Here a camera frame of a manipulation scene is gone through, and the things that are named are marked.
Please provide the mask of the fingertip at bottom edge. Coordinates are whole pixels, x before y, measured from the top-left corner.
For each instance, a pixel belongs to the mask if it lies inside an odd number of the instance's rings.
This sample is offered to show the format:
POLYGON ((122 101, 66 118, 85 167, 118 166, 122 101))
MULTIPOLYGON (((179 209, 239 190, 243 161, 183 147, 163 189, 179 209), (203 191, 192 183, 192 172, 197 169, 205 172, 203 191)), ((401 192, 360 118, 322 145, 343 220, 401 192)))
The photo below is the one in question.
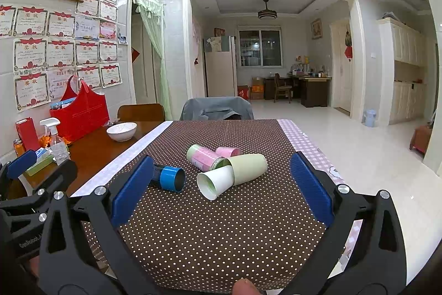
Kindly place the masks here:
POLYGON ((259 289, 247 278, 241 278, 234 284, 232 295, 261 295, 259 289))

